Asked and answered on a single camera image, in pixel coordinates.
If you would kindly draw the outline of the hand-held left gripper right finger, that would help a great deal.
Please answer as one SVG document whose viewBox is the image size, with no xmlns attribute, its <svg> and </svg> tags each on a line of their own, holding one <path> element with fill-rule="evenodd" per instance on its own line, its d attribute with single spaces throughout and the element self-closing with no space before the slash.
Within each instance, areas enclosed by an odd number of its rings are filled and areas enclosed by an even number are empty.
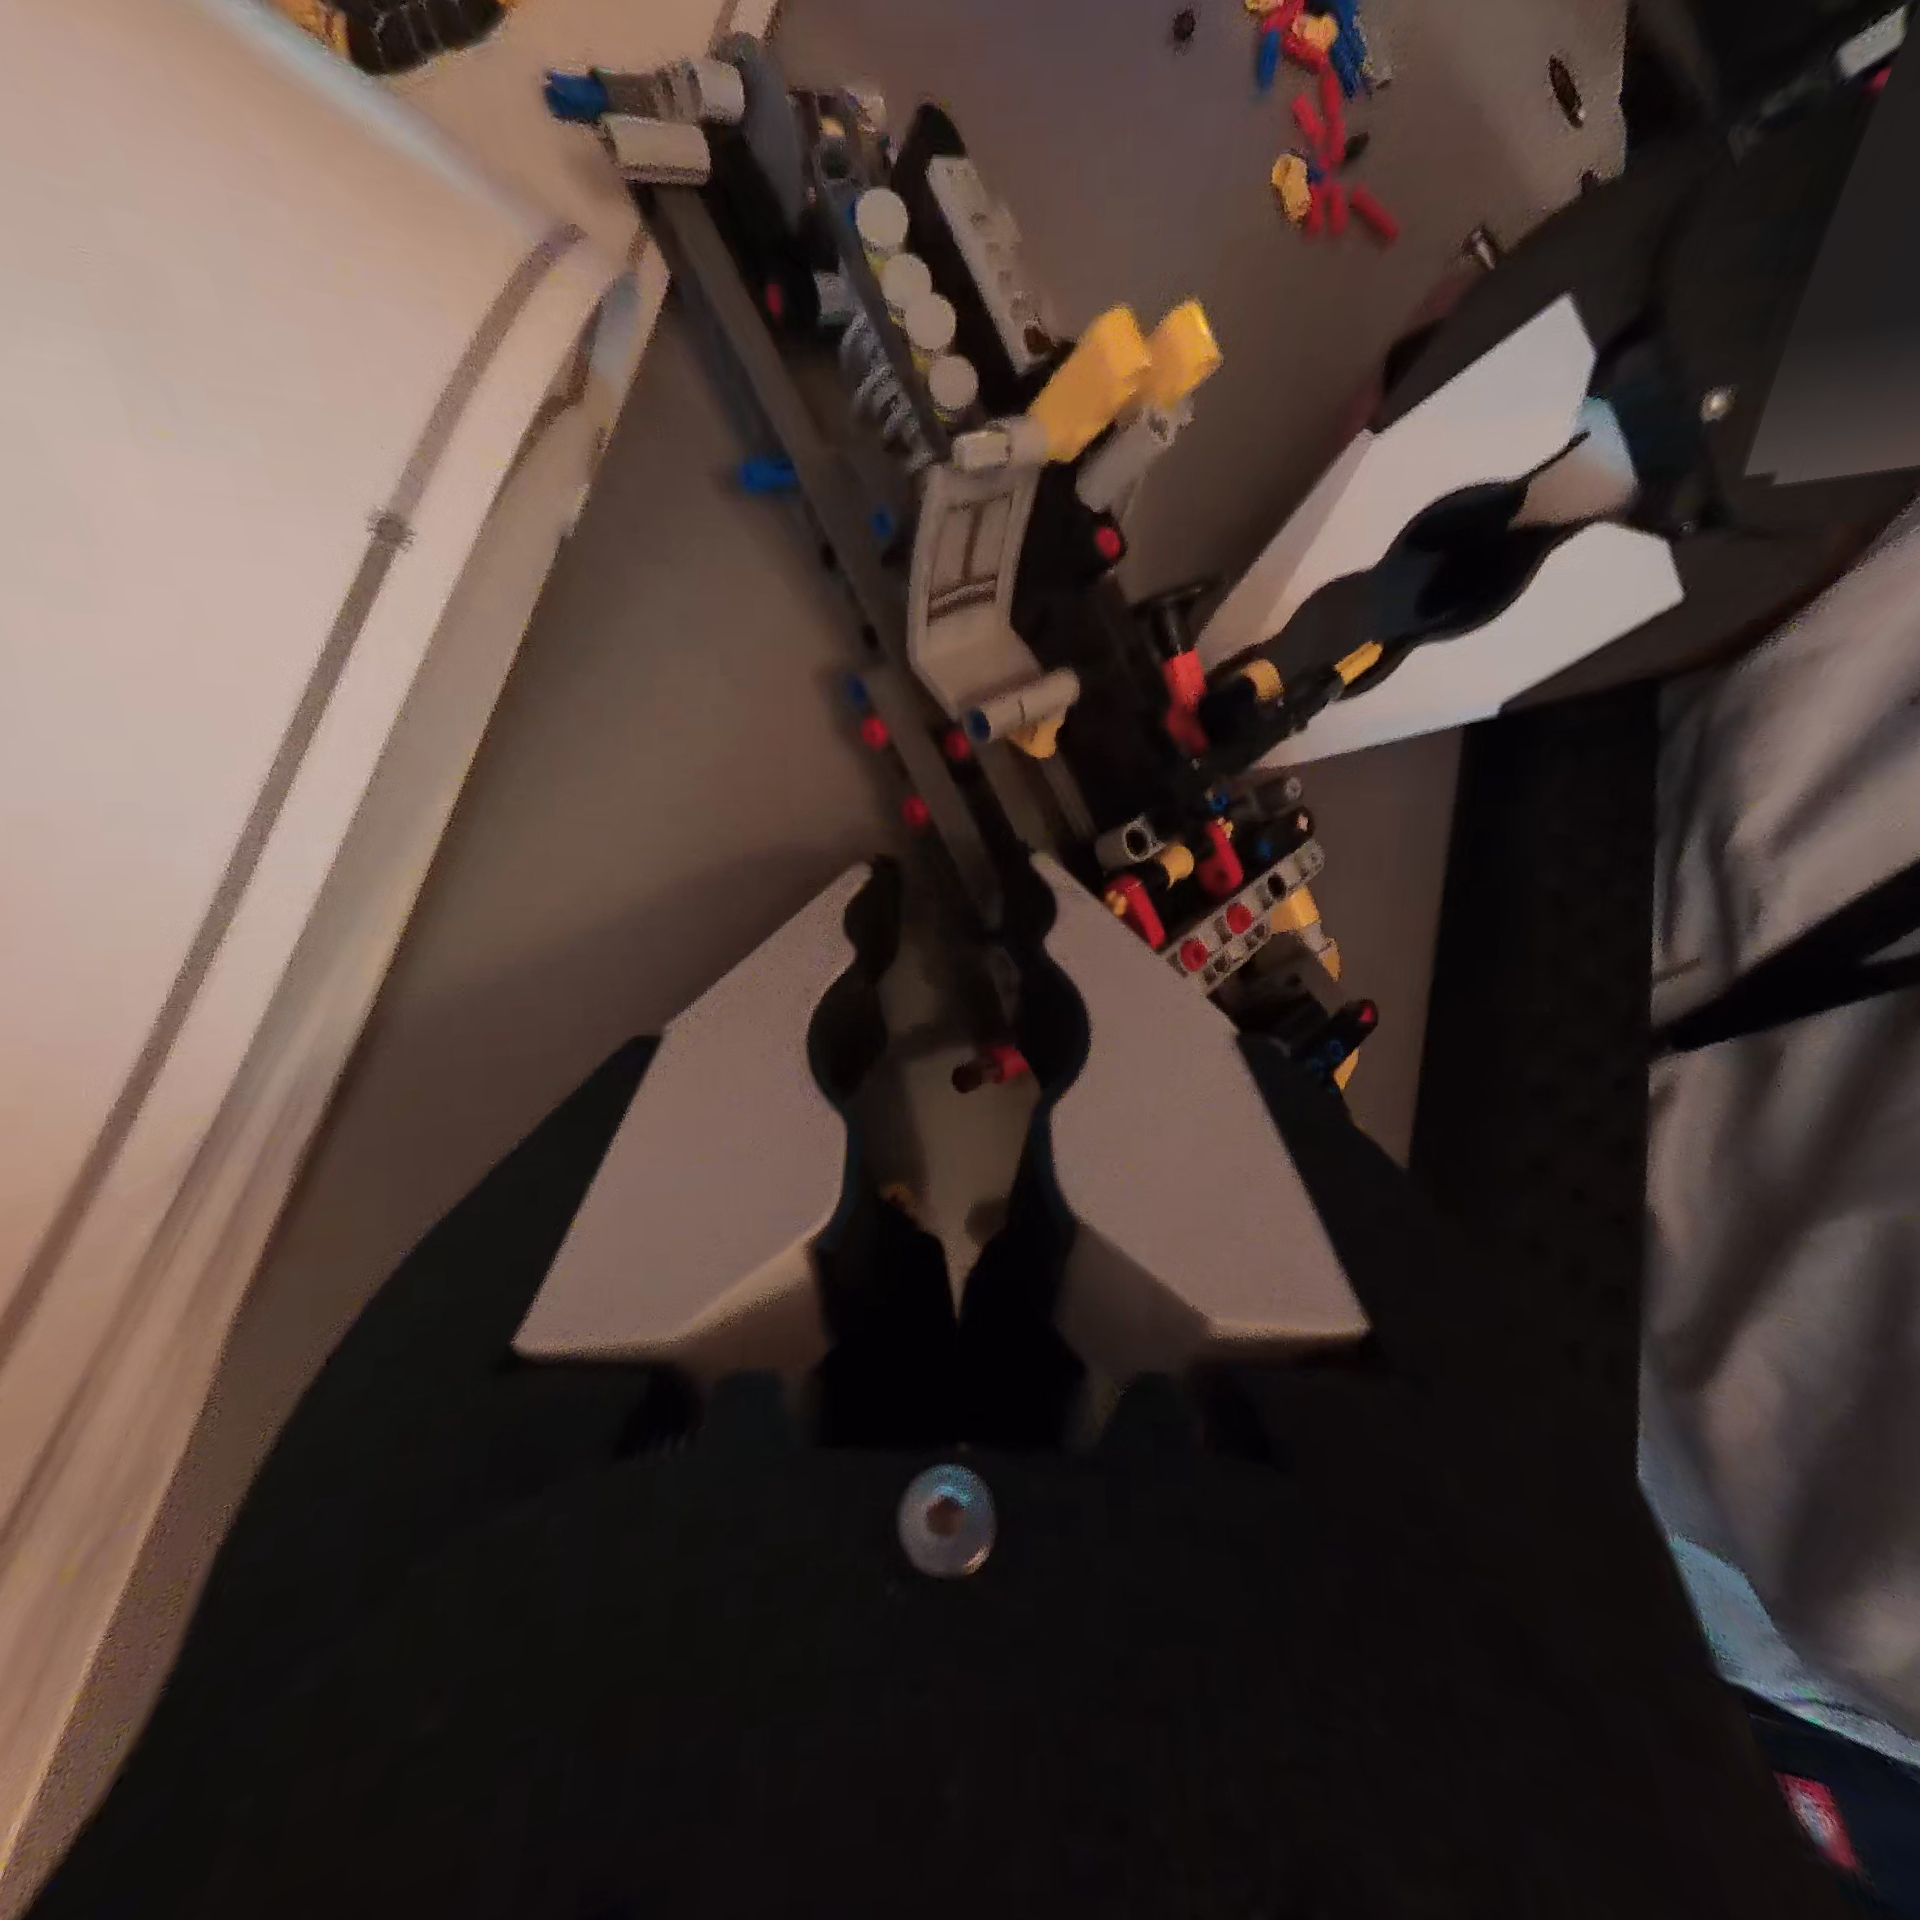
<svg viewBox="0 0 1920 1920">
<path fill-rule="evenodd" d="M 1372 1336 L 1241 1034 L 1052 856 L 1002 871 L 1034 1083 L 976 1257 L 976 1440 L 1060 1450 L 1141 1382 L 1340 1365 Z"/>
</svg>

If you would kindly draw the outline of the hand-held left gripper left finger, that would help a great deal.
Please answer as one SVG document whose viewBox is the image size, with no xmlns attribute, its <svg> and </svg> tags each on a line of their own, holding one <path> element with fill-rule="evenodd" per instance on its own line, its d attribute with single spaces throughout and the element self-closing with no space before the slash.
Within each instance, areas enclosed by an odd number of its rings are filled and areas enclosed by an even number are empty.
<svg viewBox="0 0 1920 1920">
<path fill-rule="evenodd" d="M 516 1360 L 769 1377 L 839 1447 L 953 1430 L 951 1266 L 881 990 L 906 905 L 903 863 L 863 857 L 665 1025 Z"/>
</svg>

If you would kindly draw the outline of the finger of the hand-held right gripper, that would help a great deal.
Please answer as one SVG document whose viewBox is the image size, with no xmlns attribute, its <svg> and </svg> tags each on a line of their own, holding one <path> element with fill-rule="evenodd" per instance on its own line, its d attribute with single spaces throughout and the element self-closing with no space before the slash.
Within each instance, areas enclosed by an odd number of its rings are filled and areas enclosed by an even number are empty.
<svg viewBox="0 0 1920 1920">
<path fill-rule="evenodd" d="M 1477 725 L 1682 603 L 1666 541 L 1615 521 L 1556 536 L 1502 610 L 1461 635 L 1421 641 L 1381 685 L 1324 710 L 1261 766 L 1308 766 Z"/>
<path fill-rule="evenodd" d="M 1281 635 L 1328 586 L 1376 569 L 1429 510 L 1522 485 L 1572 441 L 1596 344 L 1560 296 L 1399 421 L 1358 432 L 1198 635 L 1221 667 Z"/>
</svg>

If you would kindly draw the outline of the black lego beam yellow axle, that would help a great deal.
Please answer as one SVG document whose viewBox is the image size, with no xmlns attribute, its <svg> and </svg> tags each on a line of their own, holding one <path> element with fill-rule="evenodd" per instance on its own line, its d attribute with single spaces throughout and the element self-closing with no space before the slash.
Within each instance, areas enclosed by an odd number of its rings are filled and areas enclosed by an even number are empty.
<svg viewBox="0 0 1920 1920">
<path fill-rule="evenodd" d="M 1261 733 L 1288 737 L 1324 710 L 1342 702 L 1383 658 L 1383 646 L 1369 641 L 1286 682 L 1271 658 L 1241 657 L 1218 667 L 1206 682 L 1194 706 L 1194 723 L 1208 745 L 1244 742 Z"/>
</svg>

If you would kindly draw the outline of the lego car model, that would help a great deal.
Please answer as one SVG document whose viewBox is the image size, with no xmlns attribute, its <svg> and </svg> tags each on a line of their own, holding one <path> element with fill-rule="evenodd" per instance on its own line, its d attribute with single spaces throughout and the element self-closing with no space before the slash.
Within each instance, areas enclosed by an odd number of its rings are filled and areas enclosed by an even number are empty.
<svg viewBox="0 0 1920 1920">
<path fill-rule="evenodd" d="M 640 73 L 551 71 L 544 109 L 655 215 L 848 589 L 856 728 L 954 945 L 953 1083 L 1028 1074 L 1002 871 L 1049 856 L 1342 1115 L 1376 1009 L 1335 1014 L 1301 979 L 1336 974 L 1301 785 L 1194 723 L 1206 589 L 1129 603 L 1117 584 L 1145 472 L 1216 366 L 1204 312 L 1141 330 L 1119 307 L 1060 342 L 943 113 L 894 143 L 880 99 L 791 89 L 746 35 Z"/>
</svg>

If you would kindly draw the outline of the pile of red blue lego pins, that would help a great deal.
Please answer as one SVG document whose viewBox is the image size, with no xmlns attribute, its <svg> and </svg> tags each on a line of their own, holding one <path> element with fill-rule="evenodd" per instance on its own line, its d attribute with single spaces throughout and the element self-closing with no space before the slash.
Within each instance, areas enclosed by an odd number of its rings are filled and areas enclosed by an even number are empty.
<svg viewBox="0 0 1920 1920">
<path fill-rule="evenodd" d="M 1358 3 L 1246 3 L 1253 85 L 1280 103 L 1281 151 L 1269 192 L 1301 238 L 1361 233 L 1377 249 L 1401 224 L 1360 176 L 1372 146 L 1364 105 L 1388 85 Z"/>
</svg>

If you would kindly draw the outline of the lego instruction booklet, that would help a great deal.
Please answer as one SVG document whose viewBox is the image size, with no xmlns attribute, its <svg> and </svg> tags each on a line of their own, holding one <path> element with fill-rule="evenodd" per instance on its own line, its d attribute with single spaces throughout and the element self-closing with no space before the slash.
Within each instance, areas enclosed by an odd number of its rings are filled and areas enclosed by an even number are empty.
<svg viewBox="0 0 1920 1920">
<path fill-rule="evenodd" d="M 373 80 L 274 6 L 5 6 L 5 1912 L 177 1630 L 141 1562 L 665 298 L 506 6 Z"/>
</svg>

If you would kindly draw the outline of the person's white printed shirt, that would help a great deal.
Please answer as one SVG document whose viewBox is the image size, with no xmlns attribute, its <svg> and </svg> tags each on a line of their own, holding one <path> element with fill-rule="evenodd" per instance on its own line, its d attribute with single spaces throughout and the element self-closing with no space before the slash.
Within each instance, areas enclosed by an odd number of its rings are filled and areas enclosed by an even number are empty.
<svg viewBox="0 0 1920 1920">
<path fill-rule="evenodd" d="M 1655 790 L 1641 1489 L 1716 1667 L 1912 1770 L 1916 507 Z"/>
</svg>

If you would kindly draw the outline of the red printed package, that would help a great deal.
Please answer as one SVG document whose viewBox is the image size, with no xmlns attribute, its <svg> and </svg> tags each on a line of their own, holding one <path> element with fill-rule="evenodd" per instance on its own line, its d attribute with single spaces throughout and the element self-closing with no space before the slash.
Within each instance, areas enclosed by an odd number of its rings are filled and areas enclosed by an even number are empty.
<svg viewBox="0 0 1920 1920">
<path fill-rule="evenodd" d="M 1773 1771 L 1773 1781 L 1820 1862 L 1837 1879 L 1863 1883 L 1864 1869 L 1833 1789 L 1782 1770 Z"/>
</svg>

